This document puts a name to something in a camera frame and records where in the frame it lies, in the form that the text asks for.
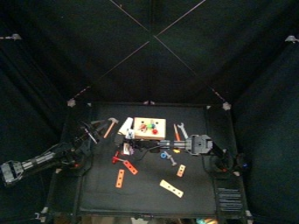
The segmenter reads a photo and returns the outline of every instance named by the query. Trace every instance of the table surface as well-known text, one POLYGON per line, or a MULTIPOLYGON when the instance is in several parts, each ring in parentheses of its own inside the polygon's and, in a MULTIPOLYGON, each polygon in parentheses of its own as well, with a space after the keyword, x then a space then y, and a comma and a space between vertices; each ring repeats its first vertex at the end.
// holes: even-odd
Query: table surface
POLYGON ((162 217, 176 214, 182 217, 217 215, 216 183, 206 172, 202 156, 196 157, 186 152, 176 154, 169 150, 178 164, 186 165, 182 178, 177 176, 180 165, 173 167, 172 161, 161 158, 161 153, 145 155, 145 152, 137 150, 133 156, 127 156, 138 169, 137 175, 130 172, 123 163, 113 164, 111 158, 118 150, 114 143, 115 135, 129 117, 166 119, 169 140, 176 140, 174 124, 185 123, 189 135, 208 134, 221 148, 230 149, 233 154, 237 153, 230 113, 221 106, 208 109, 206 106, 198 105, 145 106, 93 103, 91 108, 79 109, 81 112, 74 111, 71 113, 87 122, 115 117, 119 124, 107 139, 99 144, 91 144, 93 163, 85 175, 77 177, 65 172, 57 177, 53 194, 61 197, 54 196, 51 199, 53 210, 78 214, 129 216, 135 214, 162 217), (119 169, 126 170, 122 188, 117 188, 119 169), (184 191, 182 198, 161 187, 164 179, 184 191))

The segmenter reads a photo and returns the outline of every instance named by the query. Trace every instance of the metal rod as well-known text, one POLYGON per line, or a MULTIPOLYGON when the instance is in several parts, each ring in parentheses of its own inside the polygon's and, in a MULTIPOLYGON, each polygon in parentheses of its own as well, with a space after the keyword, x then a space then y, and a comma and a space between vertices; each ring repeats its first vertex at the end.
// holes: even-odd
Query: metal rod
POLYGON ((110 0, 110 2, 133 18, 133 20, 146 29, 146 27, 138 22, 138 20, 129 14, 129 12, 117 4, 115 1, 110 0))
MULTIPOLYGON (((125 61, 129 59, 129 58, 131 58, 131 56, 147 45, 150 43, 150 41, 146 41, 145 42, 145 44, 142 45, 142 46, 139 46, 138 48, 137 48, 137 50, 134 50, 134 52, 131 52, 130 54, 129 54, 129 56, 126 56, 126 58, 125 59, 122 59, 119 62, 118 62, 118 64, 99 77, 99 78, 97 78, 97 81, 95 82, 98 82, 121 64, 123 64, 125 63, 125 61)), ((86 88, 83 88, 82 90, 81 90, 81 92, 71 98, 71 100, 74 100, 74 99, 77 99, 87 90, 89 90, 89 88, 91 88, 91 85, 90 86, 87 86, 86 88)))
POLYGON ((201 1, 158 34, 164 34, 208 0, 201 1))

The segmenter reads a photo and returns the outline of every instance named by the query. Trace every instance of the black curtain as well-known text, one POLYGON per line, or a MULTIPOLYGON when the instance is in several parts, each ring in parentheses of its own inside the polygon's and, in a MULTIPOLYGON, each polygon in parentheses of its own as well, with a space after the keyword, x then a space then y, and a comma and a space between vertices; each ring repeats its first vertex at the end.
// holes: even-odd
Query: black curtain
MULTIPOLYGON (((0 33, 15 33, 2 21, 0 33)), ((0 164, 34 158, 61 141, 67 102, 29 52, 22 40, 0 40, 0 164)), ((43 210, 50 180, 46 171, 13 188, 0 183, 0 222, 43 210)))
POLYGON ((298 61, 299 45, 292 43, 234 107, 240 148, 253 161, 249 205, 256 214, 285 220, 281 223, 299 222, 298 61))

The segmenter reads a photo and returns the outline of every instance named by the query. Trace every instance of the small toy piece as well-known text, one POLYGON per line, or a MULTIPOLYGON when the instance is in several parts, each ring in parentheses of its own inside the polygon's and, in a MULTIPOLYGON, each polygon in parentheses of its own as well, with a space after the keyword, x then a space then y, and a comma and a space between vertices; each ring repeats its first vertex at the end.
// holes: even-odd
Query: small toy piece
POLYGON ((177 164, 177 162, 174 161, 174 156, 170 155, 166 151, 165 151, 164 153, 166 154, 168 159, 172 159, 172 161, 173 161, 173 166, 177 166, 178 164, 177 164))
POLYGON ((182 125, 178 124, 178 127, 182 129, 182 133, 184 133, 185 139, 188 139, 189 138, 189 134, 188 134, 186 129, 184 127, 184 122, 182 122, 182 125))
POLYGON ((117 188, 122 188, 123 185, 123 180, 125 180, 125 174, 126 174, 126 170, 119 170, 118 172, 118 177, 117 177, 117 188))
POLYGON ((107 129, 107 134, 105 135, 105 138, 109 137, 109 133, 110 133, 110 131, 113 130, 113 127, 114 127, 115 123, 118 123, 118 119, 114 118, 114 117, 109 118, 109 120, 110 120, 113 123, 111 123, 111 125, 110 125, 110 127, 109 127, 109 129, 107 129))
POLYGON ((180 168, 180 171, 178 171, 178 173, 177 173, 177 176, 180 176, 180 177, 184 176, 185 168, 186 168, 186 166, 182 164, 182 165, 181 165, 181 168, 180 168))
POLYGON ((166 153, 162 153, 161 157, 162 157, 164 159, 166 159, 166 158, 168 158, 166 153))
POLYGON ((178 129, 177 129, 176 125, 174 125, 174 132, 176 132, 176 136, 177 136, 177 141, 182 141, 181 135, 180 135, 180 132, 178 132, 178 129))
POLYGON ((170 183, 168 183, 165 180, 162 180, 161 182, 161 186, 169 190, 170 192, 173 192, 180 198, 184 196, 184 191, 181 191, 180 189, 177 189, 170 183))
POLYGON ((127 160, 125 161, 125 165, 126 165, 126 168, 137 175, 138 170, 127 160))
POLYGON ((138 173, 137 168, 131 165, 131 163, 127 160, 119 158, 118 155, 119 155, 119 151, 117 152, 117 155, 113 157, 113 164, 115 164, 118 161, 122 161, 126 168, 137 175, 138 173))

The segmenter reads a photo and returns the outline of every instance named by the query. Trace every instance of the orange block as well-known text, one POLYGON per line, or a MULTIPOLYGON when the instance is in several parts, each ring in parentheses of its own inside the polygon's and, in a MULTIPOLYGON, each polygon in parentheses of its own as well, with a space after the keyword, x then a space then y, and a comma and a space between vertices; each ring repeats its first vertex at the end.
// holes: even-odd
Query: orange block
POLYGON ((126 170, 119 170, 117 177, 117 188, 122 188, 126 170))

